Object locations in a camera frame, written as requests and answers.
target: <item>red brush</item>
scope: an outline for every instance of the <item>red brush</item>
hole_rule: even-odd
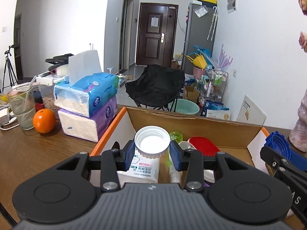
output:
[[[191,137],[188,142],[204,156],[215,156],[216,152],[220,151],[218,147],[205,137]]]

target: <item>drinking glass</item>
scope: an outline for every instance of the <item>drinking glass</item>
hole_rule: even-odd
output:
[[[7,98],[20,127],[23,130],[32,129],[36,113],[33,88],[29,85],[16,87],[7,94]]]

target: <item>white power adapter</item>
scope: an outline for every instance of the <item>white power adapter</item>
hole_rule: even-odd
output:
[[[10,113],[8,108],[0,110],[0,126],[10,121]]]

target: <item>tissue pack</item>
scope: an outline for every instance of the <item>tissue pack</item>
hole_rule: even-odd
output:
[[[110,73],[94,73],[71,85],[68,81],[54,86],[54,104],[67,111],[91,117],[117,93],[119,78]]]
[[[64,109],[60,109],[58,113],[65,134],[98,142],[117,113],[116,96],[112,97],[90,118]]]

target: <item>blue tissue pack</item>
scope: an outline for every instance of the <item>blue tissue pack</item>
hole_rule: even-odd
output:
[[[54,86],[54,104],[67,111],[91,117],[117,94],[119,78],[110,73],[94,73],[70,85],[69,81]]]

